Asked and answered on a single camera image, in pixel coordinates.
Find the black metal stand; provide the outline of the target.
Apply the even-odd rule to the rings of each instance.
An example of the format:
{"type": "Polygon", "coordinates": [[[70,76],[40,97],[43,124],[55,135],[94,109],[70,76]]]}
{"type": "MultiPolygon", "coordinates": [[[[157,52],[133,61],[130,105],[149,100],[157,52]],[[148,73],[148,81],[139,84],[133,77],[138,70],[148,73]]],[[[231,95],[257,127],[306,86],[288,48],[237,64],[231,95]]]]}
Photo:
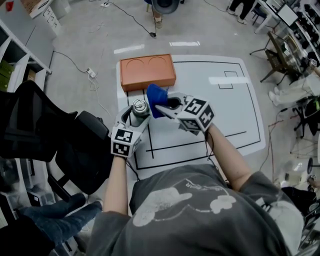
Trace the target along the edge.
{"type": "Polygon", "coordinates": [[[263,52],[271,66],[271,71],[260,82],[264,82],[274,73],[280,73],[283,78],[288,77],[292,82],[300,79],[307,69],[307,52],[290,35],[281,37],[268,31],[267,37],[264,48],[249,53],[252,56],[263,52]]]}

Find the orange box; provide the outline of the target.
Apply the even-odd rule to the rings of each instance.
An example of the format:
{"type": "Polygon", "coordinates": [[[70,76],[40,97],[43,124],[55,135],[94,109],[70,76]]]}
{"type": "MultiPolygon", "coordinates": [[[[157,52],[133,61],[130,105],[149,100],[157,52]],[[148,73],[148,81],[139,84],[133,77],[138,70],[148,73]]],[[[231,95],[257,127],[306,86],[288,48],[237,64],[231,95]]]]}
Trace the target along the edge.
{"type": "Polygon", "coordinates": [[[177,75],[172,55],[160,54],[121,59],[119,78],[120,86],[126,93],[146,90],[150,84],[174,86],[177,75]]]}

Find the white rack with clear drawers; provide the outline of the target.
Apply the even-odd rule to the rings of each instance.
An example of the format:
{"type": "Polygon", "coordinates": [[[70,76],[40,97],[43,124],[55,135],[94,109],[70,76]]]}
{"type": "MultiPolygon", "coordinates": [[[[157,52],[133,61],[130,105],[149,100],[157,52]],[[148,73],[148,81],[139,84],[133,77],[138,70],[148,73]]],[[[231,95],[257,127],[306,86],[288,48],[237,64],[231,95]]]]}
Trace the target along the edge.
{"type": "Polygon", "coordinates": [[[18,210],[54,203],[46,163],[0,157],[0,229],[18,218],[18,210]]]}

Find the person's left forearm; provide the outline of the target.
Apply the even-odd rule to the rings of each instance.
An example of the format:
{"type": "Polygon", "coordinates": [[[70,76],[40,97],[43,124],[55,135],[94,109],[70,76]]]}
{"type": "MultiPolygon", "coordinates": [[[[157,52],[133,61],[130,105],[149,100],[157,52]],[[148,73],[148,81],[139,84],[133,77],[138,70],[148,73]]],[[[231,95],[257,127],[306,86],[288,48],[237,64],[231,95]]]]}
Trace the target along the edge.
{"type": "Polygon", "coordinates": [[[128,215],[128,185],[126,160],[114,156],[103,200],[104,212],[128,215]]]}

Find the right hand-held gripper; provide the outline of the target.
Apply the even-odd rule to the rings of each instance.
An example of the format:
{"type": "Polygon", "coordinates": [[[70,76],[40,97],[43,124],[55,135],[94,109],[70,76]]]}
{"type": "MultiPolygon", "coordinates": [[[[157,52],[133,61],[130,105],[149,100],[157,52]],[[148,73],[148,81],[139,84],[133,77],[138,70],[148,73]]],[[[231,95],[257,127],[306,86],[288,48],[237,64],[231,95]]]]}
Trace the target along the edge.
{"type": "Polygon", "coordinates": [[[180,112],[178,112],[178,107],[155,105],[155,108],[162,115],[172,120],[176,119],[187,131],[207,131],[215,117],[215,112],[209,101],[201,97],[187,96],[181,92],[170,93],[167,98],[185,100],[180,112]]]}

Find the person's right forearm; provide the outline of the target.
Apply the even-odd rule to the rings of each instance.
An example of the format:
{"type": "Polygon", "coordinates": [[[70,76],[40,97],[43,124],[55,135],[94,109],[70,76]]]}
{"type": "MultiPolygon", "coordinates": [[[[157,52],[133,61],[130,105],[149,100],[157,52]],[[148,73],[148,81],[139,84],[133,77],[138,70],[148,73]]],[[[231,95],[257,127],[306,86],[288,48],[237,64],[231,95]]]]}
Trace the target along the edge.
{"type": "Polygon", "coordinates": [[[213,123],[206,131],[207,142],[232,188],[239,191],[252,175],[252,170],[222,132],[213,123]]]}

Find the green box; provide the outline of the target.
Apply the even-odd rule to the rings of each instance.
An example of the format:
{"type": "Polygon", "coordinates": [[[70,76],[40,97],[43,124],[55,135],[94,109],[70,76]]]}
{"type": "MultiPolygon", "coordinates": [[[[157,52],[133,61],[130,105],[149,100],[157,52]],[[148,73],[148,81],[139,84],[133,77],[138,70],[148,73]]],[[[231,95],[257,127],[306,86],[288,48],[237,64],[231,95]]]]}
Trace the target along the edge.
{"type": "Polygon", "coordinates": [[[9,64],[4,59],[2,59],[0,61],[0,73],[1,74],[10,76],[13,71],[14,71],[14,67],[11,64],[9,64]]]}
{"type": "Polygon", "coordinates": [[[0,73],[0,91],[6,92],[8,90],[10,79],[11,74],[3,75],[0,73]]]}

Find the black mesh office chair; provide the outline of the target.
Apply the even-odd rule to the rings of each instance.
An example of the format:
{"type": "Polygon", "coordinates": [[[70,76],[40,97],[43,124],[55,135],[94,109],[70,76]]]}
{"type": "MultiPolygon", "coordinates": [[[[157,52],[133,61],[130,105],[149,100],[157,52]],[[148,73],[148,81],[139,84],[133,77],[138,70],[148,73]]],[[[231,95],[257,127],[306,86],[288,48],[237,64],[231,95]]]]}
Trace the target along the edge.
{"type": "Polygon", "coordinates": [[[31,80],[15,92],[0,91],[0,157],[55,161],[63,177],[48,182],[68,201],[66,182],[94,194],[111,172],[109,129],[87,111],[65,112],[31,80]]]}

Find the blue cloth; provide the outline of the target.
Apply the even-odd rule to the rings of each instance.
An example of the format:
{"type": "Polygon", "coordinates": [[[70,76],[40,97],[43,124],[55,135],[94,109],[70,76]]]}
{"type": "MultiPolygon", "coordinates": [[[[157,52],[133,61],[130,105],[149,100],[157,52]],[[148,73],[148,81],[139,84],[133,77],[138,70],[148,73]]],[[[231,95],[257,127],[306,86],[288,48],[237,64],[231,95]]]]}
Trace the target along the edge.
{"type": "Polygon", "coordinates": [[[164,117],[164,115],[157,110],[156,105],[168,106],[168,91],[152,83],[148,86],[146,95],[152,116],[155,119],[164,117]]]}

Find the white desk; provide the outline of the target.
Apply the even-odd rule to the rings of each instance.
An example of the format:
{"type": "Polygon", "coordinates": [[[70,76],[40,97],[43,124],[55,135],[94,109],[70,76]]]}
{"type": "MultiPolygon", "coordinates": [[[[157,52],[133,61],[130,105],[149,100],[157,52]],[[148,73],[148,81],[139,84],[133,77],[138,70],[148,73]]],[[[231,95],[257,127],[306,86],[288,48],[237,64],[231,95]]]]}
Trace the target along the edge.
{"type": "Polygon", "coordinates": [[[266,11],[266,18],[254,31],[256,34],[258,34],[272,18],[283,22],[288,27],[295,24],[299,18],[296,12],[294,12],[286,2],[284,2],[278,10],[275,10],[267,1],[257,0],[256,2],[266,11]]]}

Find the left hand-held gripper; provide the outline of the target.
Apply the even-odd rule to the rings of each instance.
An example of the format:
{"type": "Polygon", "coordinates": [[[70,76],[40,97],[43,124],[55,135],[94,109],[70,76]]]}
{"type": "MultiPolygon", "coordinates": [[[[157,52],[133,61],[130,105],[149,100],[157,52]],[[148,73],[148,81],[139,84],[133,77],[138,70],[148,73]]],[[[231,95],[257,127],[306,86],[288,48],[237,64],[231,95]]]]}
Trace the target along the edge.
{"type": "Polygon", "coordinates": [[[130,158],[137,150],[141,137],[147,128],[152,115],[149,113],[137,116],[137,127],[126,127],[126,122],[132,112],[132,105],[123,108],[115,118],[115,125],[111,133],[111,153],[116,156],[130,158]]]}

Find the small steel bottle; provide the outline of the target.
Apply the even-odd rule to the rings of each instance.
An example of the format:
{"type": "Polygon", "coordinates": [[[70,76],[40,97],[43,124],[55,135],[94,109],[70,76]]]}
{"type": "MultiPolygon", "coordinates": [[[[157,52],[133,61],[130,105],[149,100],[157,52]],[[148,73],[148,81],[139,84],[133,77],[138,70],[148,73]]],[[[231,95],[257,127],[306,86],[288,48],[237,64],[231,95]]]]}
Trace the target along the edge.
{"type": "Polygon", "coordinates": [[[135,99],[132,103],[132,113],[130,114],[131,125],[133,127],[138,127],[149,115],[149,104],[143,99],[135,99]]]}

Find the white open shelf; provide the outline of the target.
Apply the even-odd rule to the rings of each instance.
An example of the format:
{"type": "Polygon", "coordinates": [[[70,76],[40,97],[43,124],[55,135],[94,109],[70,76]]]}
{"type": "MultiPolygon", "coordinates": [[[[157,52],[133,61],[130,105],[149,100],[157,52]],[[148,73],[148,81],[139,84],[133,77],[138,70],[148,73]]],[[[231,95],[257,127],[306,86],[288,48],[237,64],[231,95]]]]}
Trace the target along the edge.
{"type": "Polygon", "coordinates": [[[0,20],[0,62],[5,60],[13,66],[6,91],[13,93],[23,82],[27,69],[35,72],[35,83],[44,90],[47,75],[52,74],[50,68],[54,47],[49,39],[41,37],[40,30],[35,27],[27,42],[23,43],[0,20]]]}

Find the white drawer cabinet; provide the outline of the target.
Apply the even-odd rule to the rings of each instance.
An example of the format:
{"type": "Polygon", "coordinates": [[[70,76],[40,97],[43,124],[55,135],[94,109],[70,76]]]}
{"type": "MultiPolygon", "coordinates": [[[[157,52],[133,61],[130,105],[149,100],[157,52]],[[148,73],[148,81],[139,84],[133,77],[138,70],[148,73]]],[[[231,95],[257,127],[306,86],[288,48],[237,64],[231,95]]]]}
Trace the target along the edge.
{"type": "Polygon", "coordinates": [[[37,29],[50,40],[55,39],[61,30],[61,24],[51,8],[53,1],[40,0],[29,14],[37,29]]]}

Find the person's grey printed t-shirt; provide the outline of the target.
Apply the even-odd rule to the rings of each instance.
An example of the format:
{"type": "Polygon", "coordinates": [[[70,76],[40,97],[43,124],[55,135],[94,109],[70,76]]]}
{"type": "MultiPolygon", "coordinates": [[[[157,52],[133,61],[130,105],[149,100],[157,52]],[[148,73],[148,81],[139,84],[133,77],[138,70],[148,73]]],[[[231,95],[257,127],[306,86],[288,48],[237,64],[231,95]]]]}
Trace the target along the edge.
{"type": "Polygon", "coordinates": [[[239,190],[210,164],[137,181],[132,215],[99,213],[87,256],[292,256],[304,219],[261,172],[239,190]]]}

